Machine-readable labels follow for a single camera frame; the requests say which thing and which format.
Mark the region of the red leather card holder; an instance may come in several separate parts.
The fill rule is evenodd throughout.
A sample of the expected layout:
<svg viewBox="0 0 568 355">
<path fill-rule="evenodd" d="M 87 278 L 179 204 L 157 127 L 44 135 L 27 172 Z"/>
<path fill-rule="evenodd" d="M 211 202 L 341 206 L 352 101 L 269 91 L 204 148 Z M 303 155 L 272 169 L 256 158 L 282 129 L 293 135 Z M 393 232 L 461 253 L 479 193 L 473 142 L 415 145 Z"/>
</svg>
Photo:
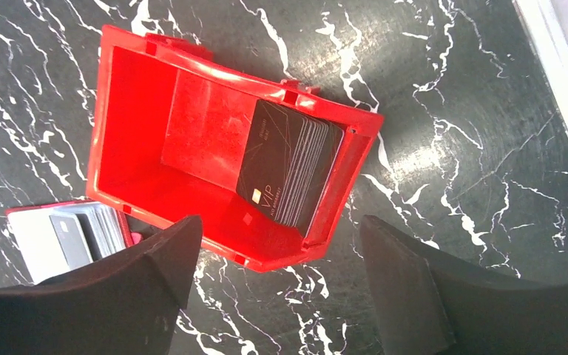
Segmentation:
<svg viewBox="0 0 568 355">
<path fill-rule="evenodd" d="M 32 283 L 87 266 L 142 241 L 126 215 L 105 204 L 74 200 L 6 211 Z"/>
</svg>

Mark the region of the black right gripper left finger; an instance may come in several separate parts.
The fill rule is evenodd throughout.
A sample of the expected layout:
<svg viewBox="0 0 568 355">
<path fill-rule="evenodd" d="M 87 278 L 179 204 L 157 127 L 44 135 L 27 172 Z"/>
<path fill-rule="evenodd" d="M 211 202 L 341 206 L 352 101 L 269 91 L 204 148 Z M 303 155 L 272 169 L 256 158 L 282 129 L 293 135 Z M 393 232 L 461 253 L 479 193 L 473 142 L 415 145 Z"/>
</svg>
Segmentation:
<svg viewBox="0 0 568 355">
<path fill-rule="evenodd" d="M 0 354 L 167 354 L 202 236 L 188 216 L 87 266 L 0 288 Z"/>
</svg>

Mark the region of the red plastic bin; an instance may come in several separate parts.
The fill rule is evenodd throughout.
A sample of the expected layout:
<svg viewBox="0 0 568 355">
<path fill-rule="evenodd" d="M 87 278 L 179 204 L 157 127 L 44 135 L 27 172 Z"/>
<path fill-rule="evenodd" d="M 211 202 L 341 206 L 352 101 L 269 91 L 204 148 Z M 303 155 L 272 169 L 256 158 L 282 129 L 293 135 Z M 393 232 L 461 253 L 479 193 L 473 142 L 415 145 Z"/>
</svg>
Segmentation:
<svg viewBox="0 0 568 355">
<path fill-rule="evenodd" d="M 343 129 L 342 145 L 305 233 L 269 220 L 237 193 L 259 101 Z M 197 214 L 203 247 L 253 271 L 323 257 L 383 124 L 380 114 L 214 63 L 190 41 L 112 25 L 101 34 L 87 197 L 166 228 Z"/>
</svg>

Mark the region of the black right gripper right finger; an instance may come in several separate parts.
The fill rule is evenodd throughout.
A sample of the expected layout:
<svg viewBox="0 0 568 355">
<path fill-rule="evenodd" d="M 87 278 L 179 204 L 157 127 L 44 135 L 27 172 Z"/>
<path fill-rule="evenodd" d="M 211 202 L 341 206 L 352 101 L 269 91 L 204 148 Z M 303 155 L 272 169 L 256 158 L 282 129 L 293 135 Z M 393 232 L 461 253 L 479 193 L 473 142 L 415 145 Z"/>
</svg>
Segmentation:
<svg viewBox="0 0 568 355">
<path fill-rule="evenodd" d="M 568 283 L 476 266 L 373 215 L 359 236 L 386 354 L 568 354 Z"/>
</svg>

